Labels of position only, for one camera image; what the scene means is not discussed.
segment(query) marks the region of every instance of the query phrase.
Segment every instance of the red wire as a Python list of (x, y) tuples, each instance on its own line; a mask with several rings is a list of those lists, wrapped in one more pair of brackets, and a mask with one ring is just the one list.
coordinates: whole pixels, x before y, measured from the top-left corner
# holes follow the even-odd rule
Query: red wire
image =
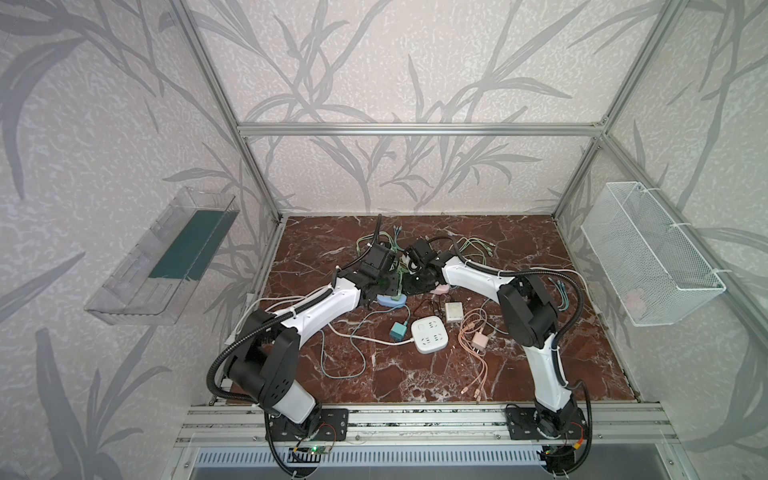
[(328, 449), (328, 451), (330, 452), (331, 450), (333, 450), (333, 446), (336, 444), (336, 429), (334, 429), (333, 425), (331, 425), (330, 423), (323, 422), (318, 427), (318, 430), (321, 429), (323, 426), (329, 426), (331, 428), (331, 430), (333, 430), (333, 443), (331, 444), (331, 448)]

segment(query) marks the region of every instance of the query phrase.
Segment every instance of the white wire mesh basket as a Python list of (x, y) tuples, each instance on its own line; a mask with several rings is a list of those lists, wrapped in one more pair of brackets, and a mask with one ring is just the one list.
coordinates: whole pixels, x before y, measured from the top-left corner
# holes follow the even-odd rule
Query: white wire mesh basket
[(605, 184), (581, 229), (636, 326), (671, 325), (725, 291), (639, 182)]

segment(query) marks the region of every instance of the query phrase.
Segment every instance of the wall-mounted basket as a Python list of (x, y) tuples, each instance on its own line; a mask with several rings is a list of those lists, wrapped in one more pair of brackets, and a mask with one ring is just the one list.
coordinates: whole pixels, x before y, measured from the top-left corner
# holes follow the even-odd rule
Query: wall-mounted basket
[(232, 194), (182, 188), (86, 311), (113, 325), (173, 325), (239, 212)]
[(725, 291), (680, 224), (639, 182), (606, 184), (581, 229), (636, 326), (676, 323)]

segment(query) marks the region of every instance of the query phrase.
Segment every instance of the pink object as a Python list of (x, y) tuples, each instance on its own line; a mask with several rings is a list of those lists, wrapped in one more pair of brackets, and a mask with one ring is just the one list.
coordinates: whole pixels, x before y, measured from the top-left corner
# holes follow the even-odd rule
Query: pink object
[(434, 293), (435, 295), (442, 295), (443, 293), (448, 293), (448, 291), (451, 289), (449, 285), (438, 285), (437, 288), (435, 288), (430, 293)]

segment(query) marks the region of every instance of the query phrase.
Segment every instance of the clear plastic bin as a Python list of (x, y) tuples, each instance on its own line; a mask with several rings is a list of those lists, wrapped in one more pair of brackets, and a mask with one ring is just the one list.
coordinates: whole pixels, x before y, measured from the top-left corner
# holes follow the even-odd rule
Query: clear plastic bin
[(232, 194), (179, 190), (85, 310), (112, 325), (173, 325), (240, 212)]

